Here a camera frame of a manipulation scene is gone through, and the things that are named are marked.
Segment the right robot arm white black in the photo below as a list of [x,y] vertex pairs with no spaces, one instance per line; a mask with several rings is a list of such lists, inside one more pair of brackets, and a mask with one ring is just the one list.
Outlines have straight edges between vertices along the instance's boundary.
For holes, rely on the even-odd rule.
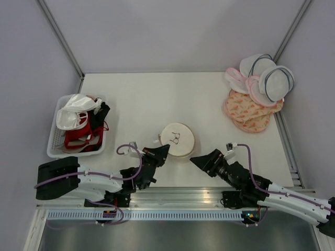
[[239,201],[246,207],[258,205],[275,208],[315,225],[322,234],[334,238],[334,197],[318,199],[284,188],[252,173],[239,162],[229,164],[218,149],[193,163],[210,177],[220,177],[239,191]]

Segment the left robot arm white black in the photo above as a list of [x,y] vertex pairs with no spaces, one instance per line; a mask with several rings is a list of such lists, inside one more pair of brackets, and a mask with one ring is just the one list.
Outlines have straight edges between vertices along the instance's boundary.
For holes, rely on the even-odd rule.
[[81,165],[75,156],[41,164],[34,186],[36,199],[51,201],[69,196],[84,199],[85,207],[128,207],[131,194],[156,182],[155,171],[165,164],[169,150],[168,144],[142,150],[134,143],[123,144],[116,153],[133,151],[139,165],[111,174],[95,172]]

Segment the round beige mesh laundry bag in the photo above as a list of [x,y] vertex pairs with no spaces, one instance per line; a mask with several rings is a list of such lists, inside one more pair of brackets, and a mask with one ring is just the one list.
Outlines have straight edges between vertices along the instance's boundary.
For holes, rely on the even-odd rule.
[[184,123],[173,122],[158,134],[160,144],[170,145],[169,155],[175,158],[189,157],[195,150],[196,138],[193,130]]

